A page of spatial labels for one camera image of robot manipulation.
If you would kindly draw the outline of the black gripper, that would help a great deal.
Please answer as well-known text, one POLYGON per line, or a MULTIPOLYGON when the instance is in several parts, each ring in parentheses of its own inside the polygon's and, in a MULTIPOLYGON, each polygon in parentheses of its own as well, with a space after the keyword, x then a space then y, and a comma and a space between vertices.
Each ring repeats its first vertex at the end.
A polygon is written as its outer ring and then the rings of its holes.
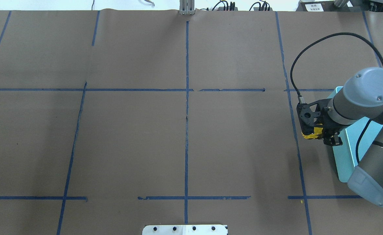
POLYGON ((323 143, 328 146, 342 146, 343 142, 339 137, 340 132, 347 128, 347 125, 339 124, 331 119, 328 109, 321 109, 321 123, 323 126, 323 143))

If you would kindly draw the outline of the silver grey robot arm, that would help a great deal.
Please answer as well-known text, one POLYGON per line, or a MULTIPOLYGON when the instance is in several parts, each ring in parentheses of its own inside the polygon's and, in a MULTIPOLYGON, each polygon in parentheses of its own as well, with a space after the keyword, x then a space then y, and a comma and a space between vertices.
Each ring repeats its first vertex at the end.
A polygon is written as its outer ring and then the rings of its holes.
POLYGON ((338 178, 363 199, 383 207, 383 68, 357 72, 328 96, 330 117, 342 124, 333 146, 338 178))

